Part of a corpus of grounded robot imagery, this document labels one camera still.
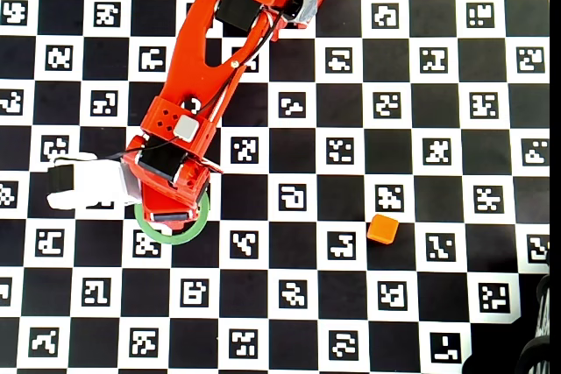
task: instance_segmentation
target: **green circle marker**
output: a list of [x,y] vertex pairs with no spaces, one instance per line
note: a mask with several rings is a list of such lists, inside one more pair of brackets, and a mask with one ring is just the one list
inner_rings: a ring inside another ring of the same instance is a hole
[[144,210],[142,209],[141,204],[134,205],[134,217],[136,218],[138,225],[140,226],[142,231],[155,242],[161,244],[179,245],[188,243],[193,238],[201,234],[201,231],[207,224],[207,219],[209,218],[209,208],[209,195],[204,192],[204,196],[201,200],[201,210],[199,212],[199,218],[195,221],[191,228],[183,231],[176,236],[165,236],[152,228],[150,224],[144,220]]

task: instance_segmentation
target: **table surface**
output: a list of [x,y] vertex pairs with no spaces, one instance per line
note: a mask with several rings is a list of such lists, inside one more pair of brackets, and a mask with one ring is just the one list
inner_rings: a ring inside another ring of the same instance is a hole
[[533,335],[549,0],[325,0],[244,74],[173,248],[131,208],[50,209],[46,169],[140,133],[194,0],[0,1],[1,374],[459,373]]

